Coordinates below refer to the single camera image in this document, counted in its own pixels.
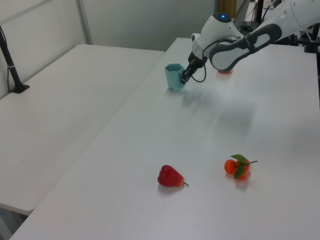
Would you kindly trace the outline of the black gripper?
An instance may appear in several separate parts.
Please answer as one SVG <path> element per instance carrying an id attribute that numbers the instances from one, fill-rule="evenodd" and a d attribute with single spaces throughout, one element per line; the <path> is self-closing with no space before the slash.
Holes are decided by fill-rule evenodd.
<path id="1" fill-rule="evenodd" d="M 191 52 L 188 57 L 189 64 L 181 74 L 180 83 L 182 85 L 185 85 L 198 69 L 204 67 L 206 61 L 207 61 L 206 57 L 203 59 L 202 55 L 200 57 L 197 57 L 193 52 Z"/>

